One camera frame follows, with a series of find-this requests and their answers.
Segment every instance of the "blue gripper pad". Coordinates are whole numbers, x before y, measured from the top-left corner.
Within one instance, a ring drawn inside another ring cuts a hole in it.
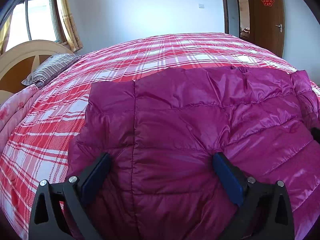
[[[238,176],[241,171],[235,171],[234,169],[237,167],[233,166],[223,153],[216,153],[213,156],[212,166],[229,199],[240,207],[244,201],[244,187],[246,187],[243,178]]]
[[[84,207],[95,199],[111,168],[111,156],[109,154],[104,154],[99,159],[98,163],[95,162],[91,167],[88,167],[90,174],[88,174],[81,187],[80,201]]]

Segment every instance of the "striped pillow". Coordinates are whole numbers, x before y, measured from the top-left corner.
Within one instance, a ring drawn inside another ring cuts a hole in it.
[[[55,54],[49,57],[45,62],[43,62],[21,83],[25,86],[29,86],[31,84],[39,82],[44,83],[55,73],[59,72],[61,69],[80,57],[80,55],[76,54]]]

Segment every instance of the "brown wooden door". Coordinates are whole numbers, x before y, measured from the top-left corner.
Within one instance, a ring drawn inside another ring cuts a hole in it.
[[[282,57],[284,9],[282,0],[249,0],[250,42]]]

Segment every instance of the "yellow curtain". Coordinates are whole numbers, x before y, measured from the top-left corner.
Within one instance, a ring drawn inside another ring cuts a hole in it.
[[[0,30],[0,55],[4,54],[5,49],[9,41],[10,34],[10,23],[12,19],[12,14],[9,16],[2,29]]]
[[[75,21],[67,3],[67,0],[57,0],[59,16],[63,28],[64,35],[73,52],[82,49],[83,45],[80,41]]]

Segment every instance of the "pink floral blanket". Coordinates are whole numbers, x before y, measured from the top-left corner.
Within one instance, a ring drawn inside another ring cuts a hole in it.
[[[29,109],[41,94],[31,85],[10,97],[0,108],[0,153],[17,125],[26,117]]]

